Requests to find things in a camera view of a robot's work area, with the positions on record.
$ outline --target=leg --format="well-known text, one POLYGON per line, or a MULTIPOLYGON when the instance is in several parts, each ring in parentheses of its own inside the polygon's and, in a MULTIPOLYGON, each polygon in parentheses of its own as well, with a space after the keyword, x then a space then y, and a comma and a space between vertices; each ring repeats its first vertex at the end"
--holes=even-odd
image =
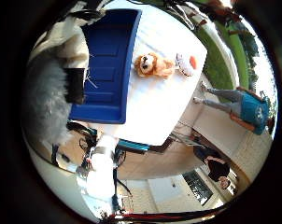
POLYGON ((232 107, 230 106, 230 103, 217 103, 211 100, 203 100, 203 104, 213 107, 215 109, 222 110, 228 114, 232 112, 232 107))
POLYGON ((227 100, 230 100, 232 102, 240 102, 243 98, 243 93, 240 91, 234 91, 234 90, 217 90, 217 89, 212 89, 212 88, 206 88, 206 91, 223 97, 227 100))

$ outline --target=blue bin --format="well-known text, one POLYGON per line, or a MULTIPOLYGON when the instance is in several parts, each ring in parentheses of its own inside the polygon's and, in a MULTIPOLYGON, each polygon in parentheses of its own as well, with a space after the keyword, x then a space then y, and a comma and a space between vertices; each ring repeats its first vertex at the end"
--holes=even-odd
POLYGON ((91 55, 89 77, 92 83, 85 81, 84 103, 73 104, 70 119, 125 122, 134 40, 140 18, 138 9, 110 9, 101 20, 82 27, 91 55))

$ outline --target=teddy bear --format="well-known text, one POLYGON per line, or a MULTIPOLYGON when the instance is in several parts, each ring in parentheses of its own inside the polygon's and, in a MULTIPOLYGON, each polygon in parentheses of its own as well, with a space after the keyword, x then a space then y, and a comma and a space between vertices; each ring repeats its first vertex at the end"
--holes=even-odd
POLYGON ((169 78, 176 70, 176 62, 151 52, 138 56, 134 62, 134 68, 141 77, 169 78))
POLYGON ((137 57, 134 68, 141 77, 158 76, 169 78, 176 70, 186 77, 191 77, 197 68, 197 61, 194 56, 189 54, 177 53, 174 61, 151 52, 137 57))

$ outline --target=white wall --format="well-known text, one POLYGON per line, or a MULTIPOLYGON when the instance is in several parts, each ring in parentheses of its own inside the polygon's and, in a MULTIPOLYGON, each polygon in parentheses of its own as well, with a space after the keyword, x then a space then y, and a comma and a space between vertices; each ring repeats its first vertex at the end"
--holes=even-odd
POLYGON ((193 128, 228 156, 253 181, 272 144, 266 131, 256 135, 232 121, 228 114, 205 106, 193 128))

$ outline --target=person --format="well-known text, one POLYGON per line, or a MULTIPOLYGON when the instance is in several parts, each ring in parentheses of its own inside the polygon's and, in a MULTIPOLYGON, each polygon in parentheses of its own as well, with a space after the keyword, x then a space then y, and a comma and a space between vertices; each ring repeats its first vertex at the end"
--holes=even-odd
POLYGON ((211 100, 193 97, 194 103, 208 105, 228 113, 231 120, 257 135, 261 135, 266 126, 269 129, 273 128, 274 118, 269 118, 267 96, 261 98, 255 92, 243 87, 237 87, 236 90, 217 90, 207 88, 204 82, 201 83, 201 87, 202 91, 223 97, 230 102, 217 103, 211 100))
MULTIPOLYGON (((199 143, 198 136, 195 136, 194 142, 199 143)), ((209 178, 215 182, 219 182, 222 189, 226 189, 231 185, 231 181, 227 177, 230 172, 230 166, 221 158, 215 149, 207 146, 194 146, 193 152, 208 167, 209 178)))

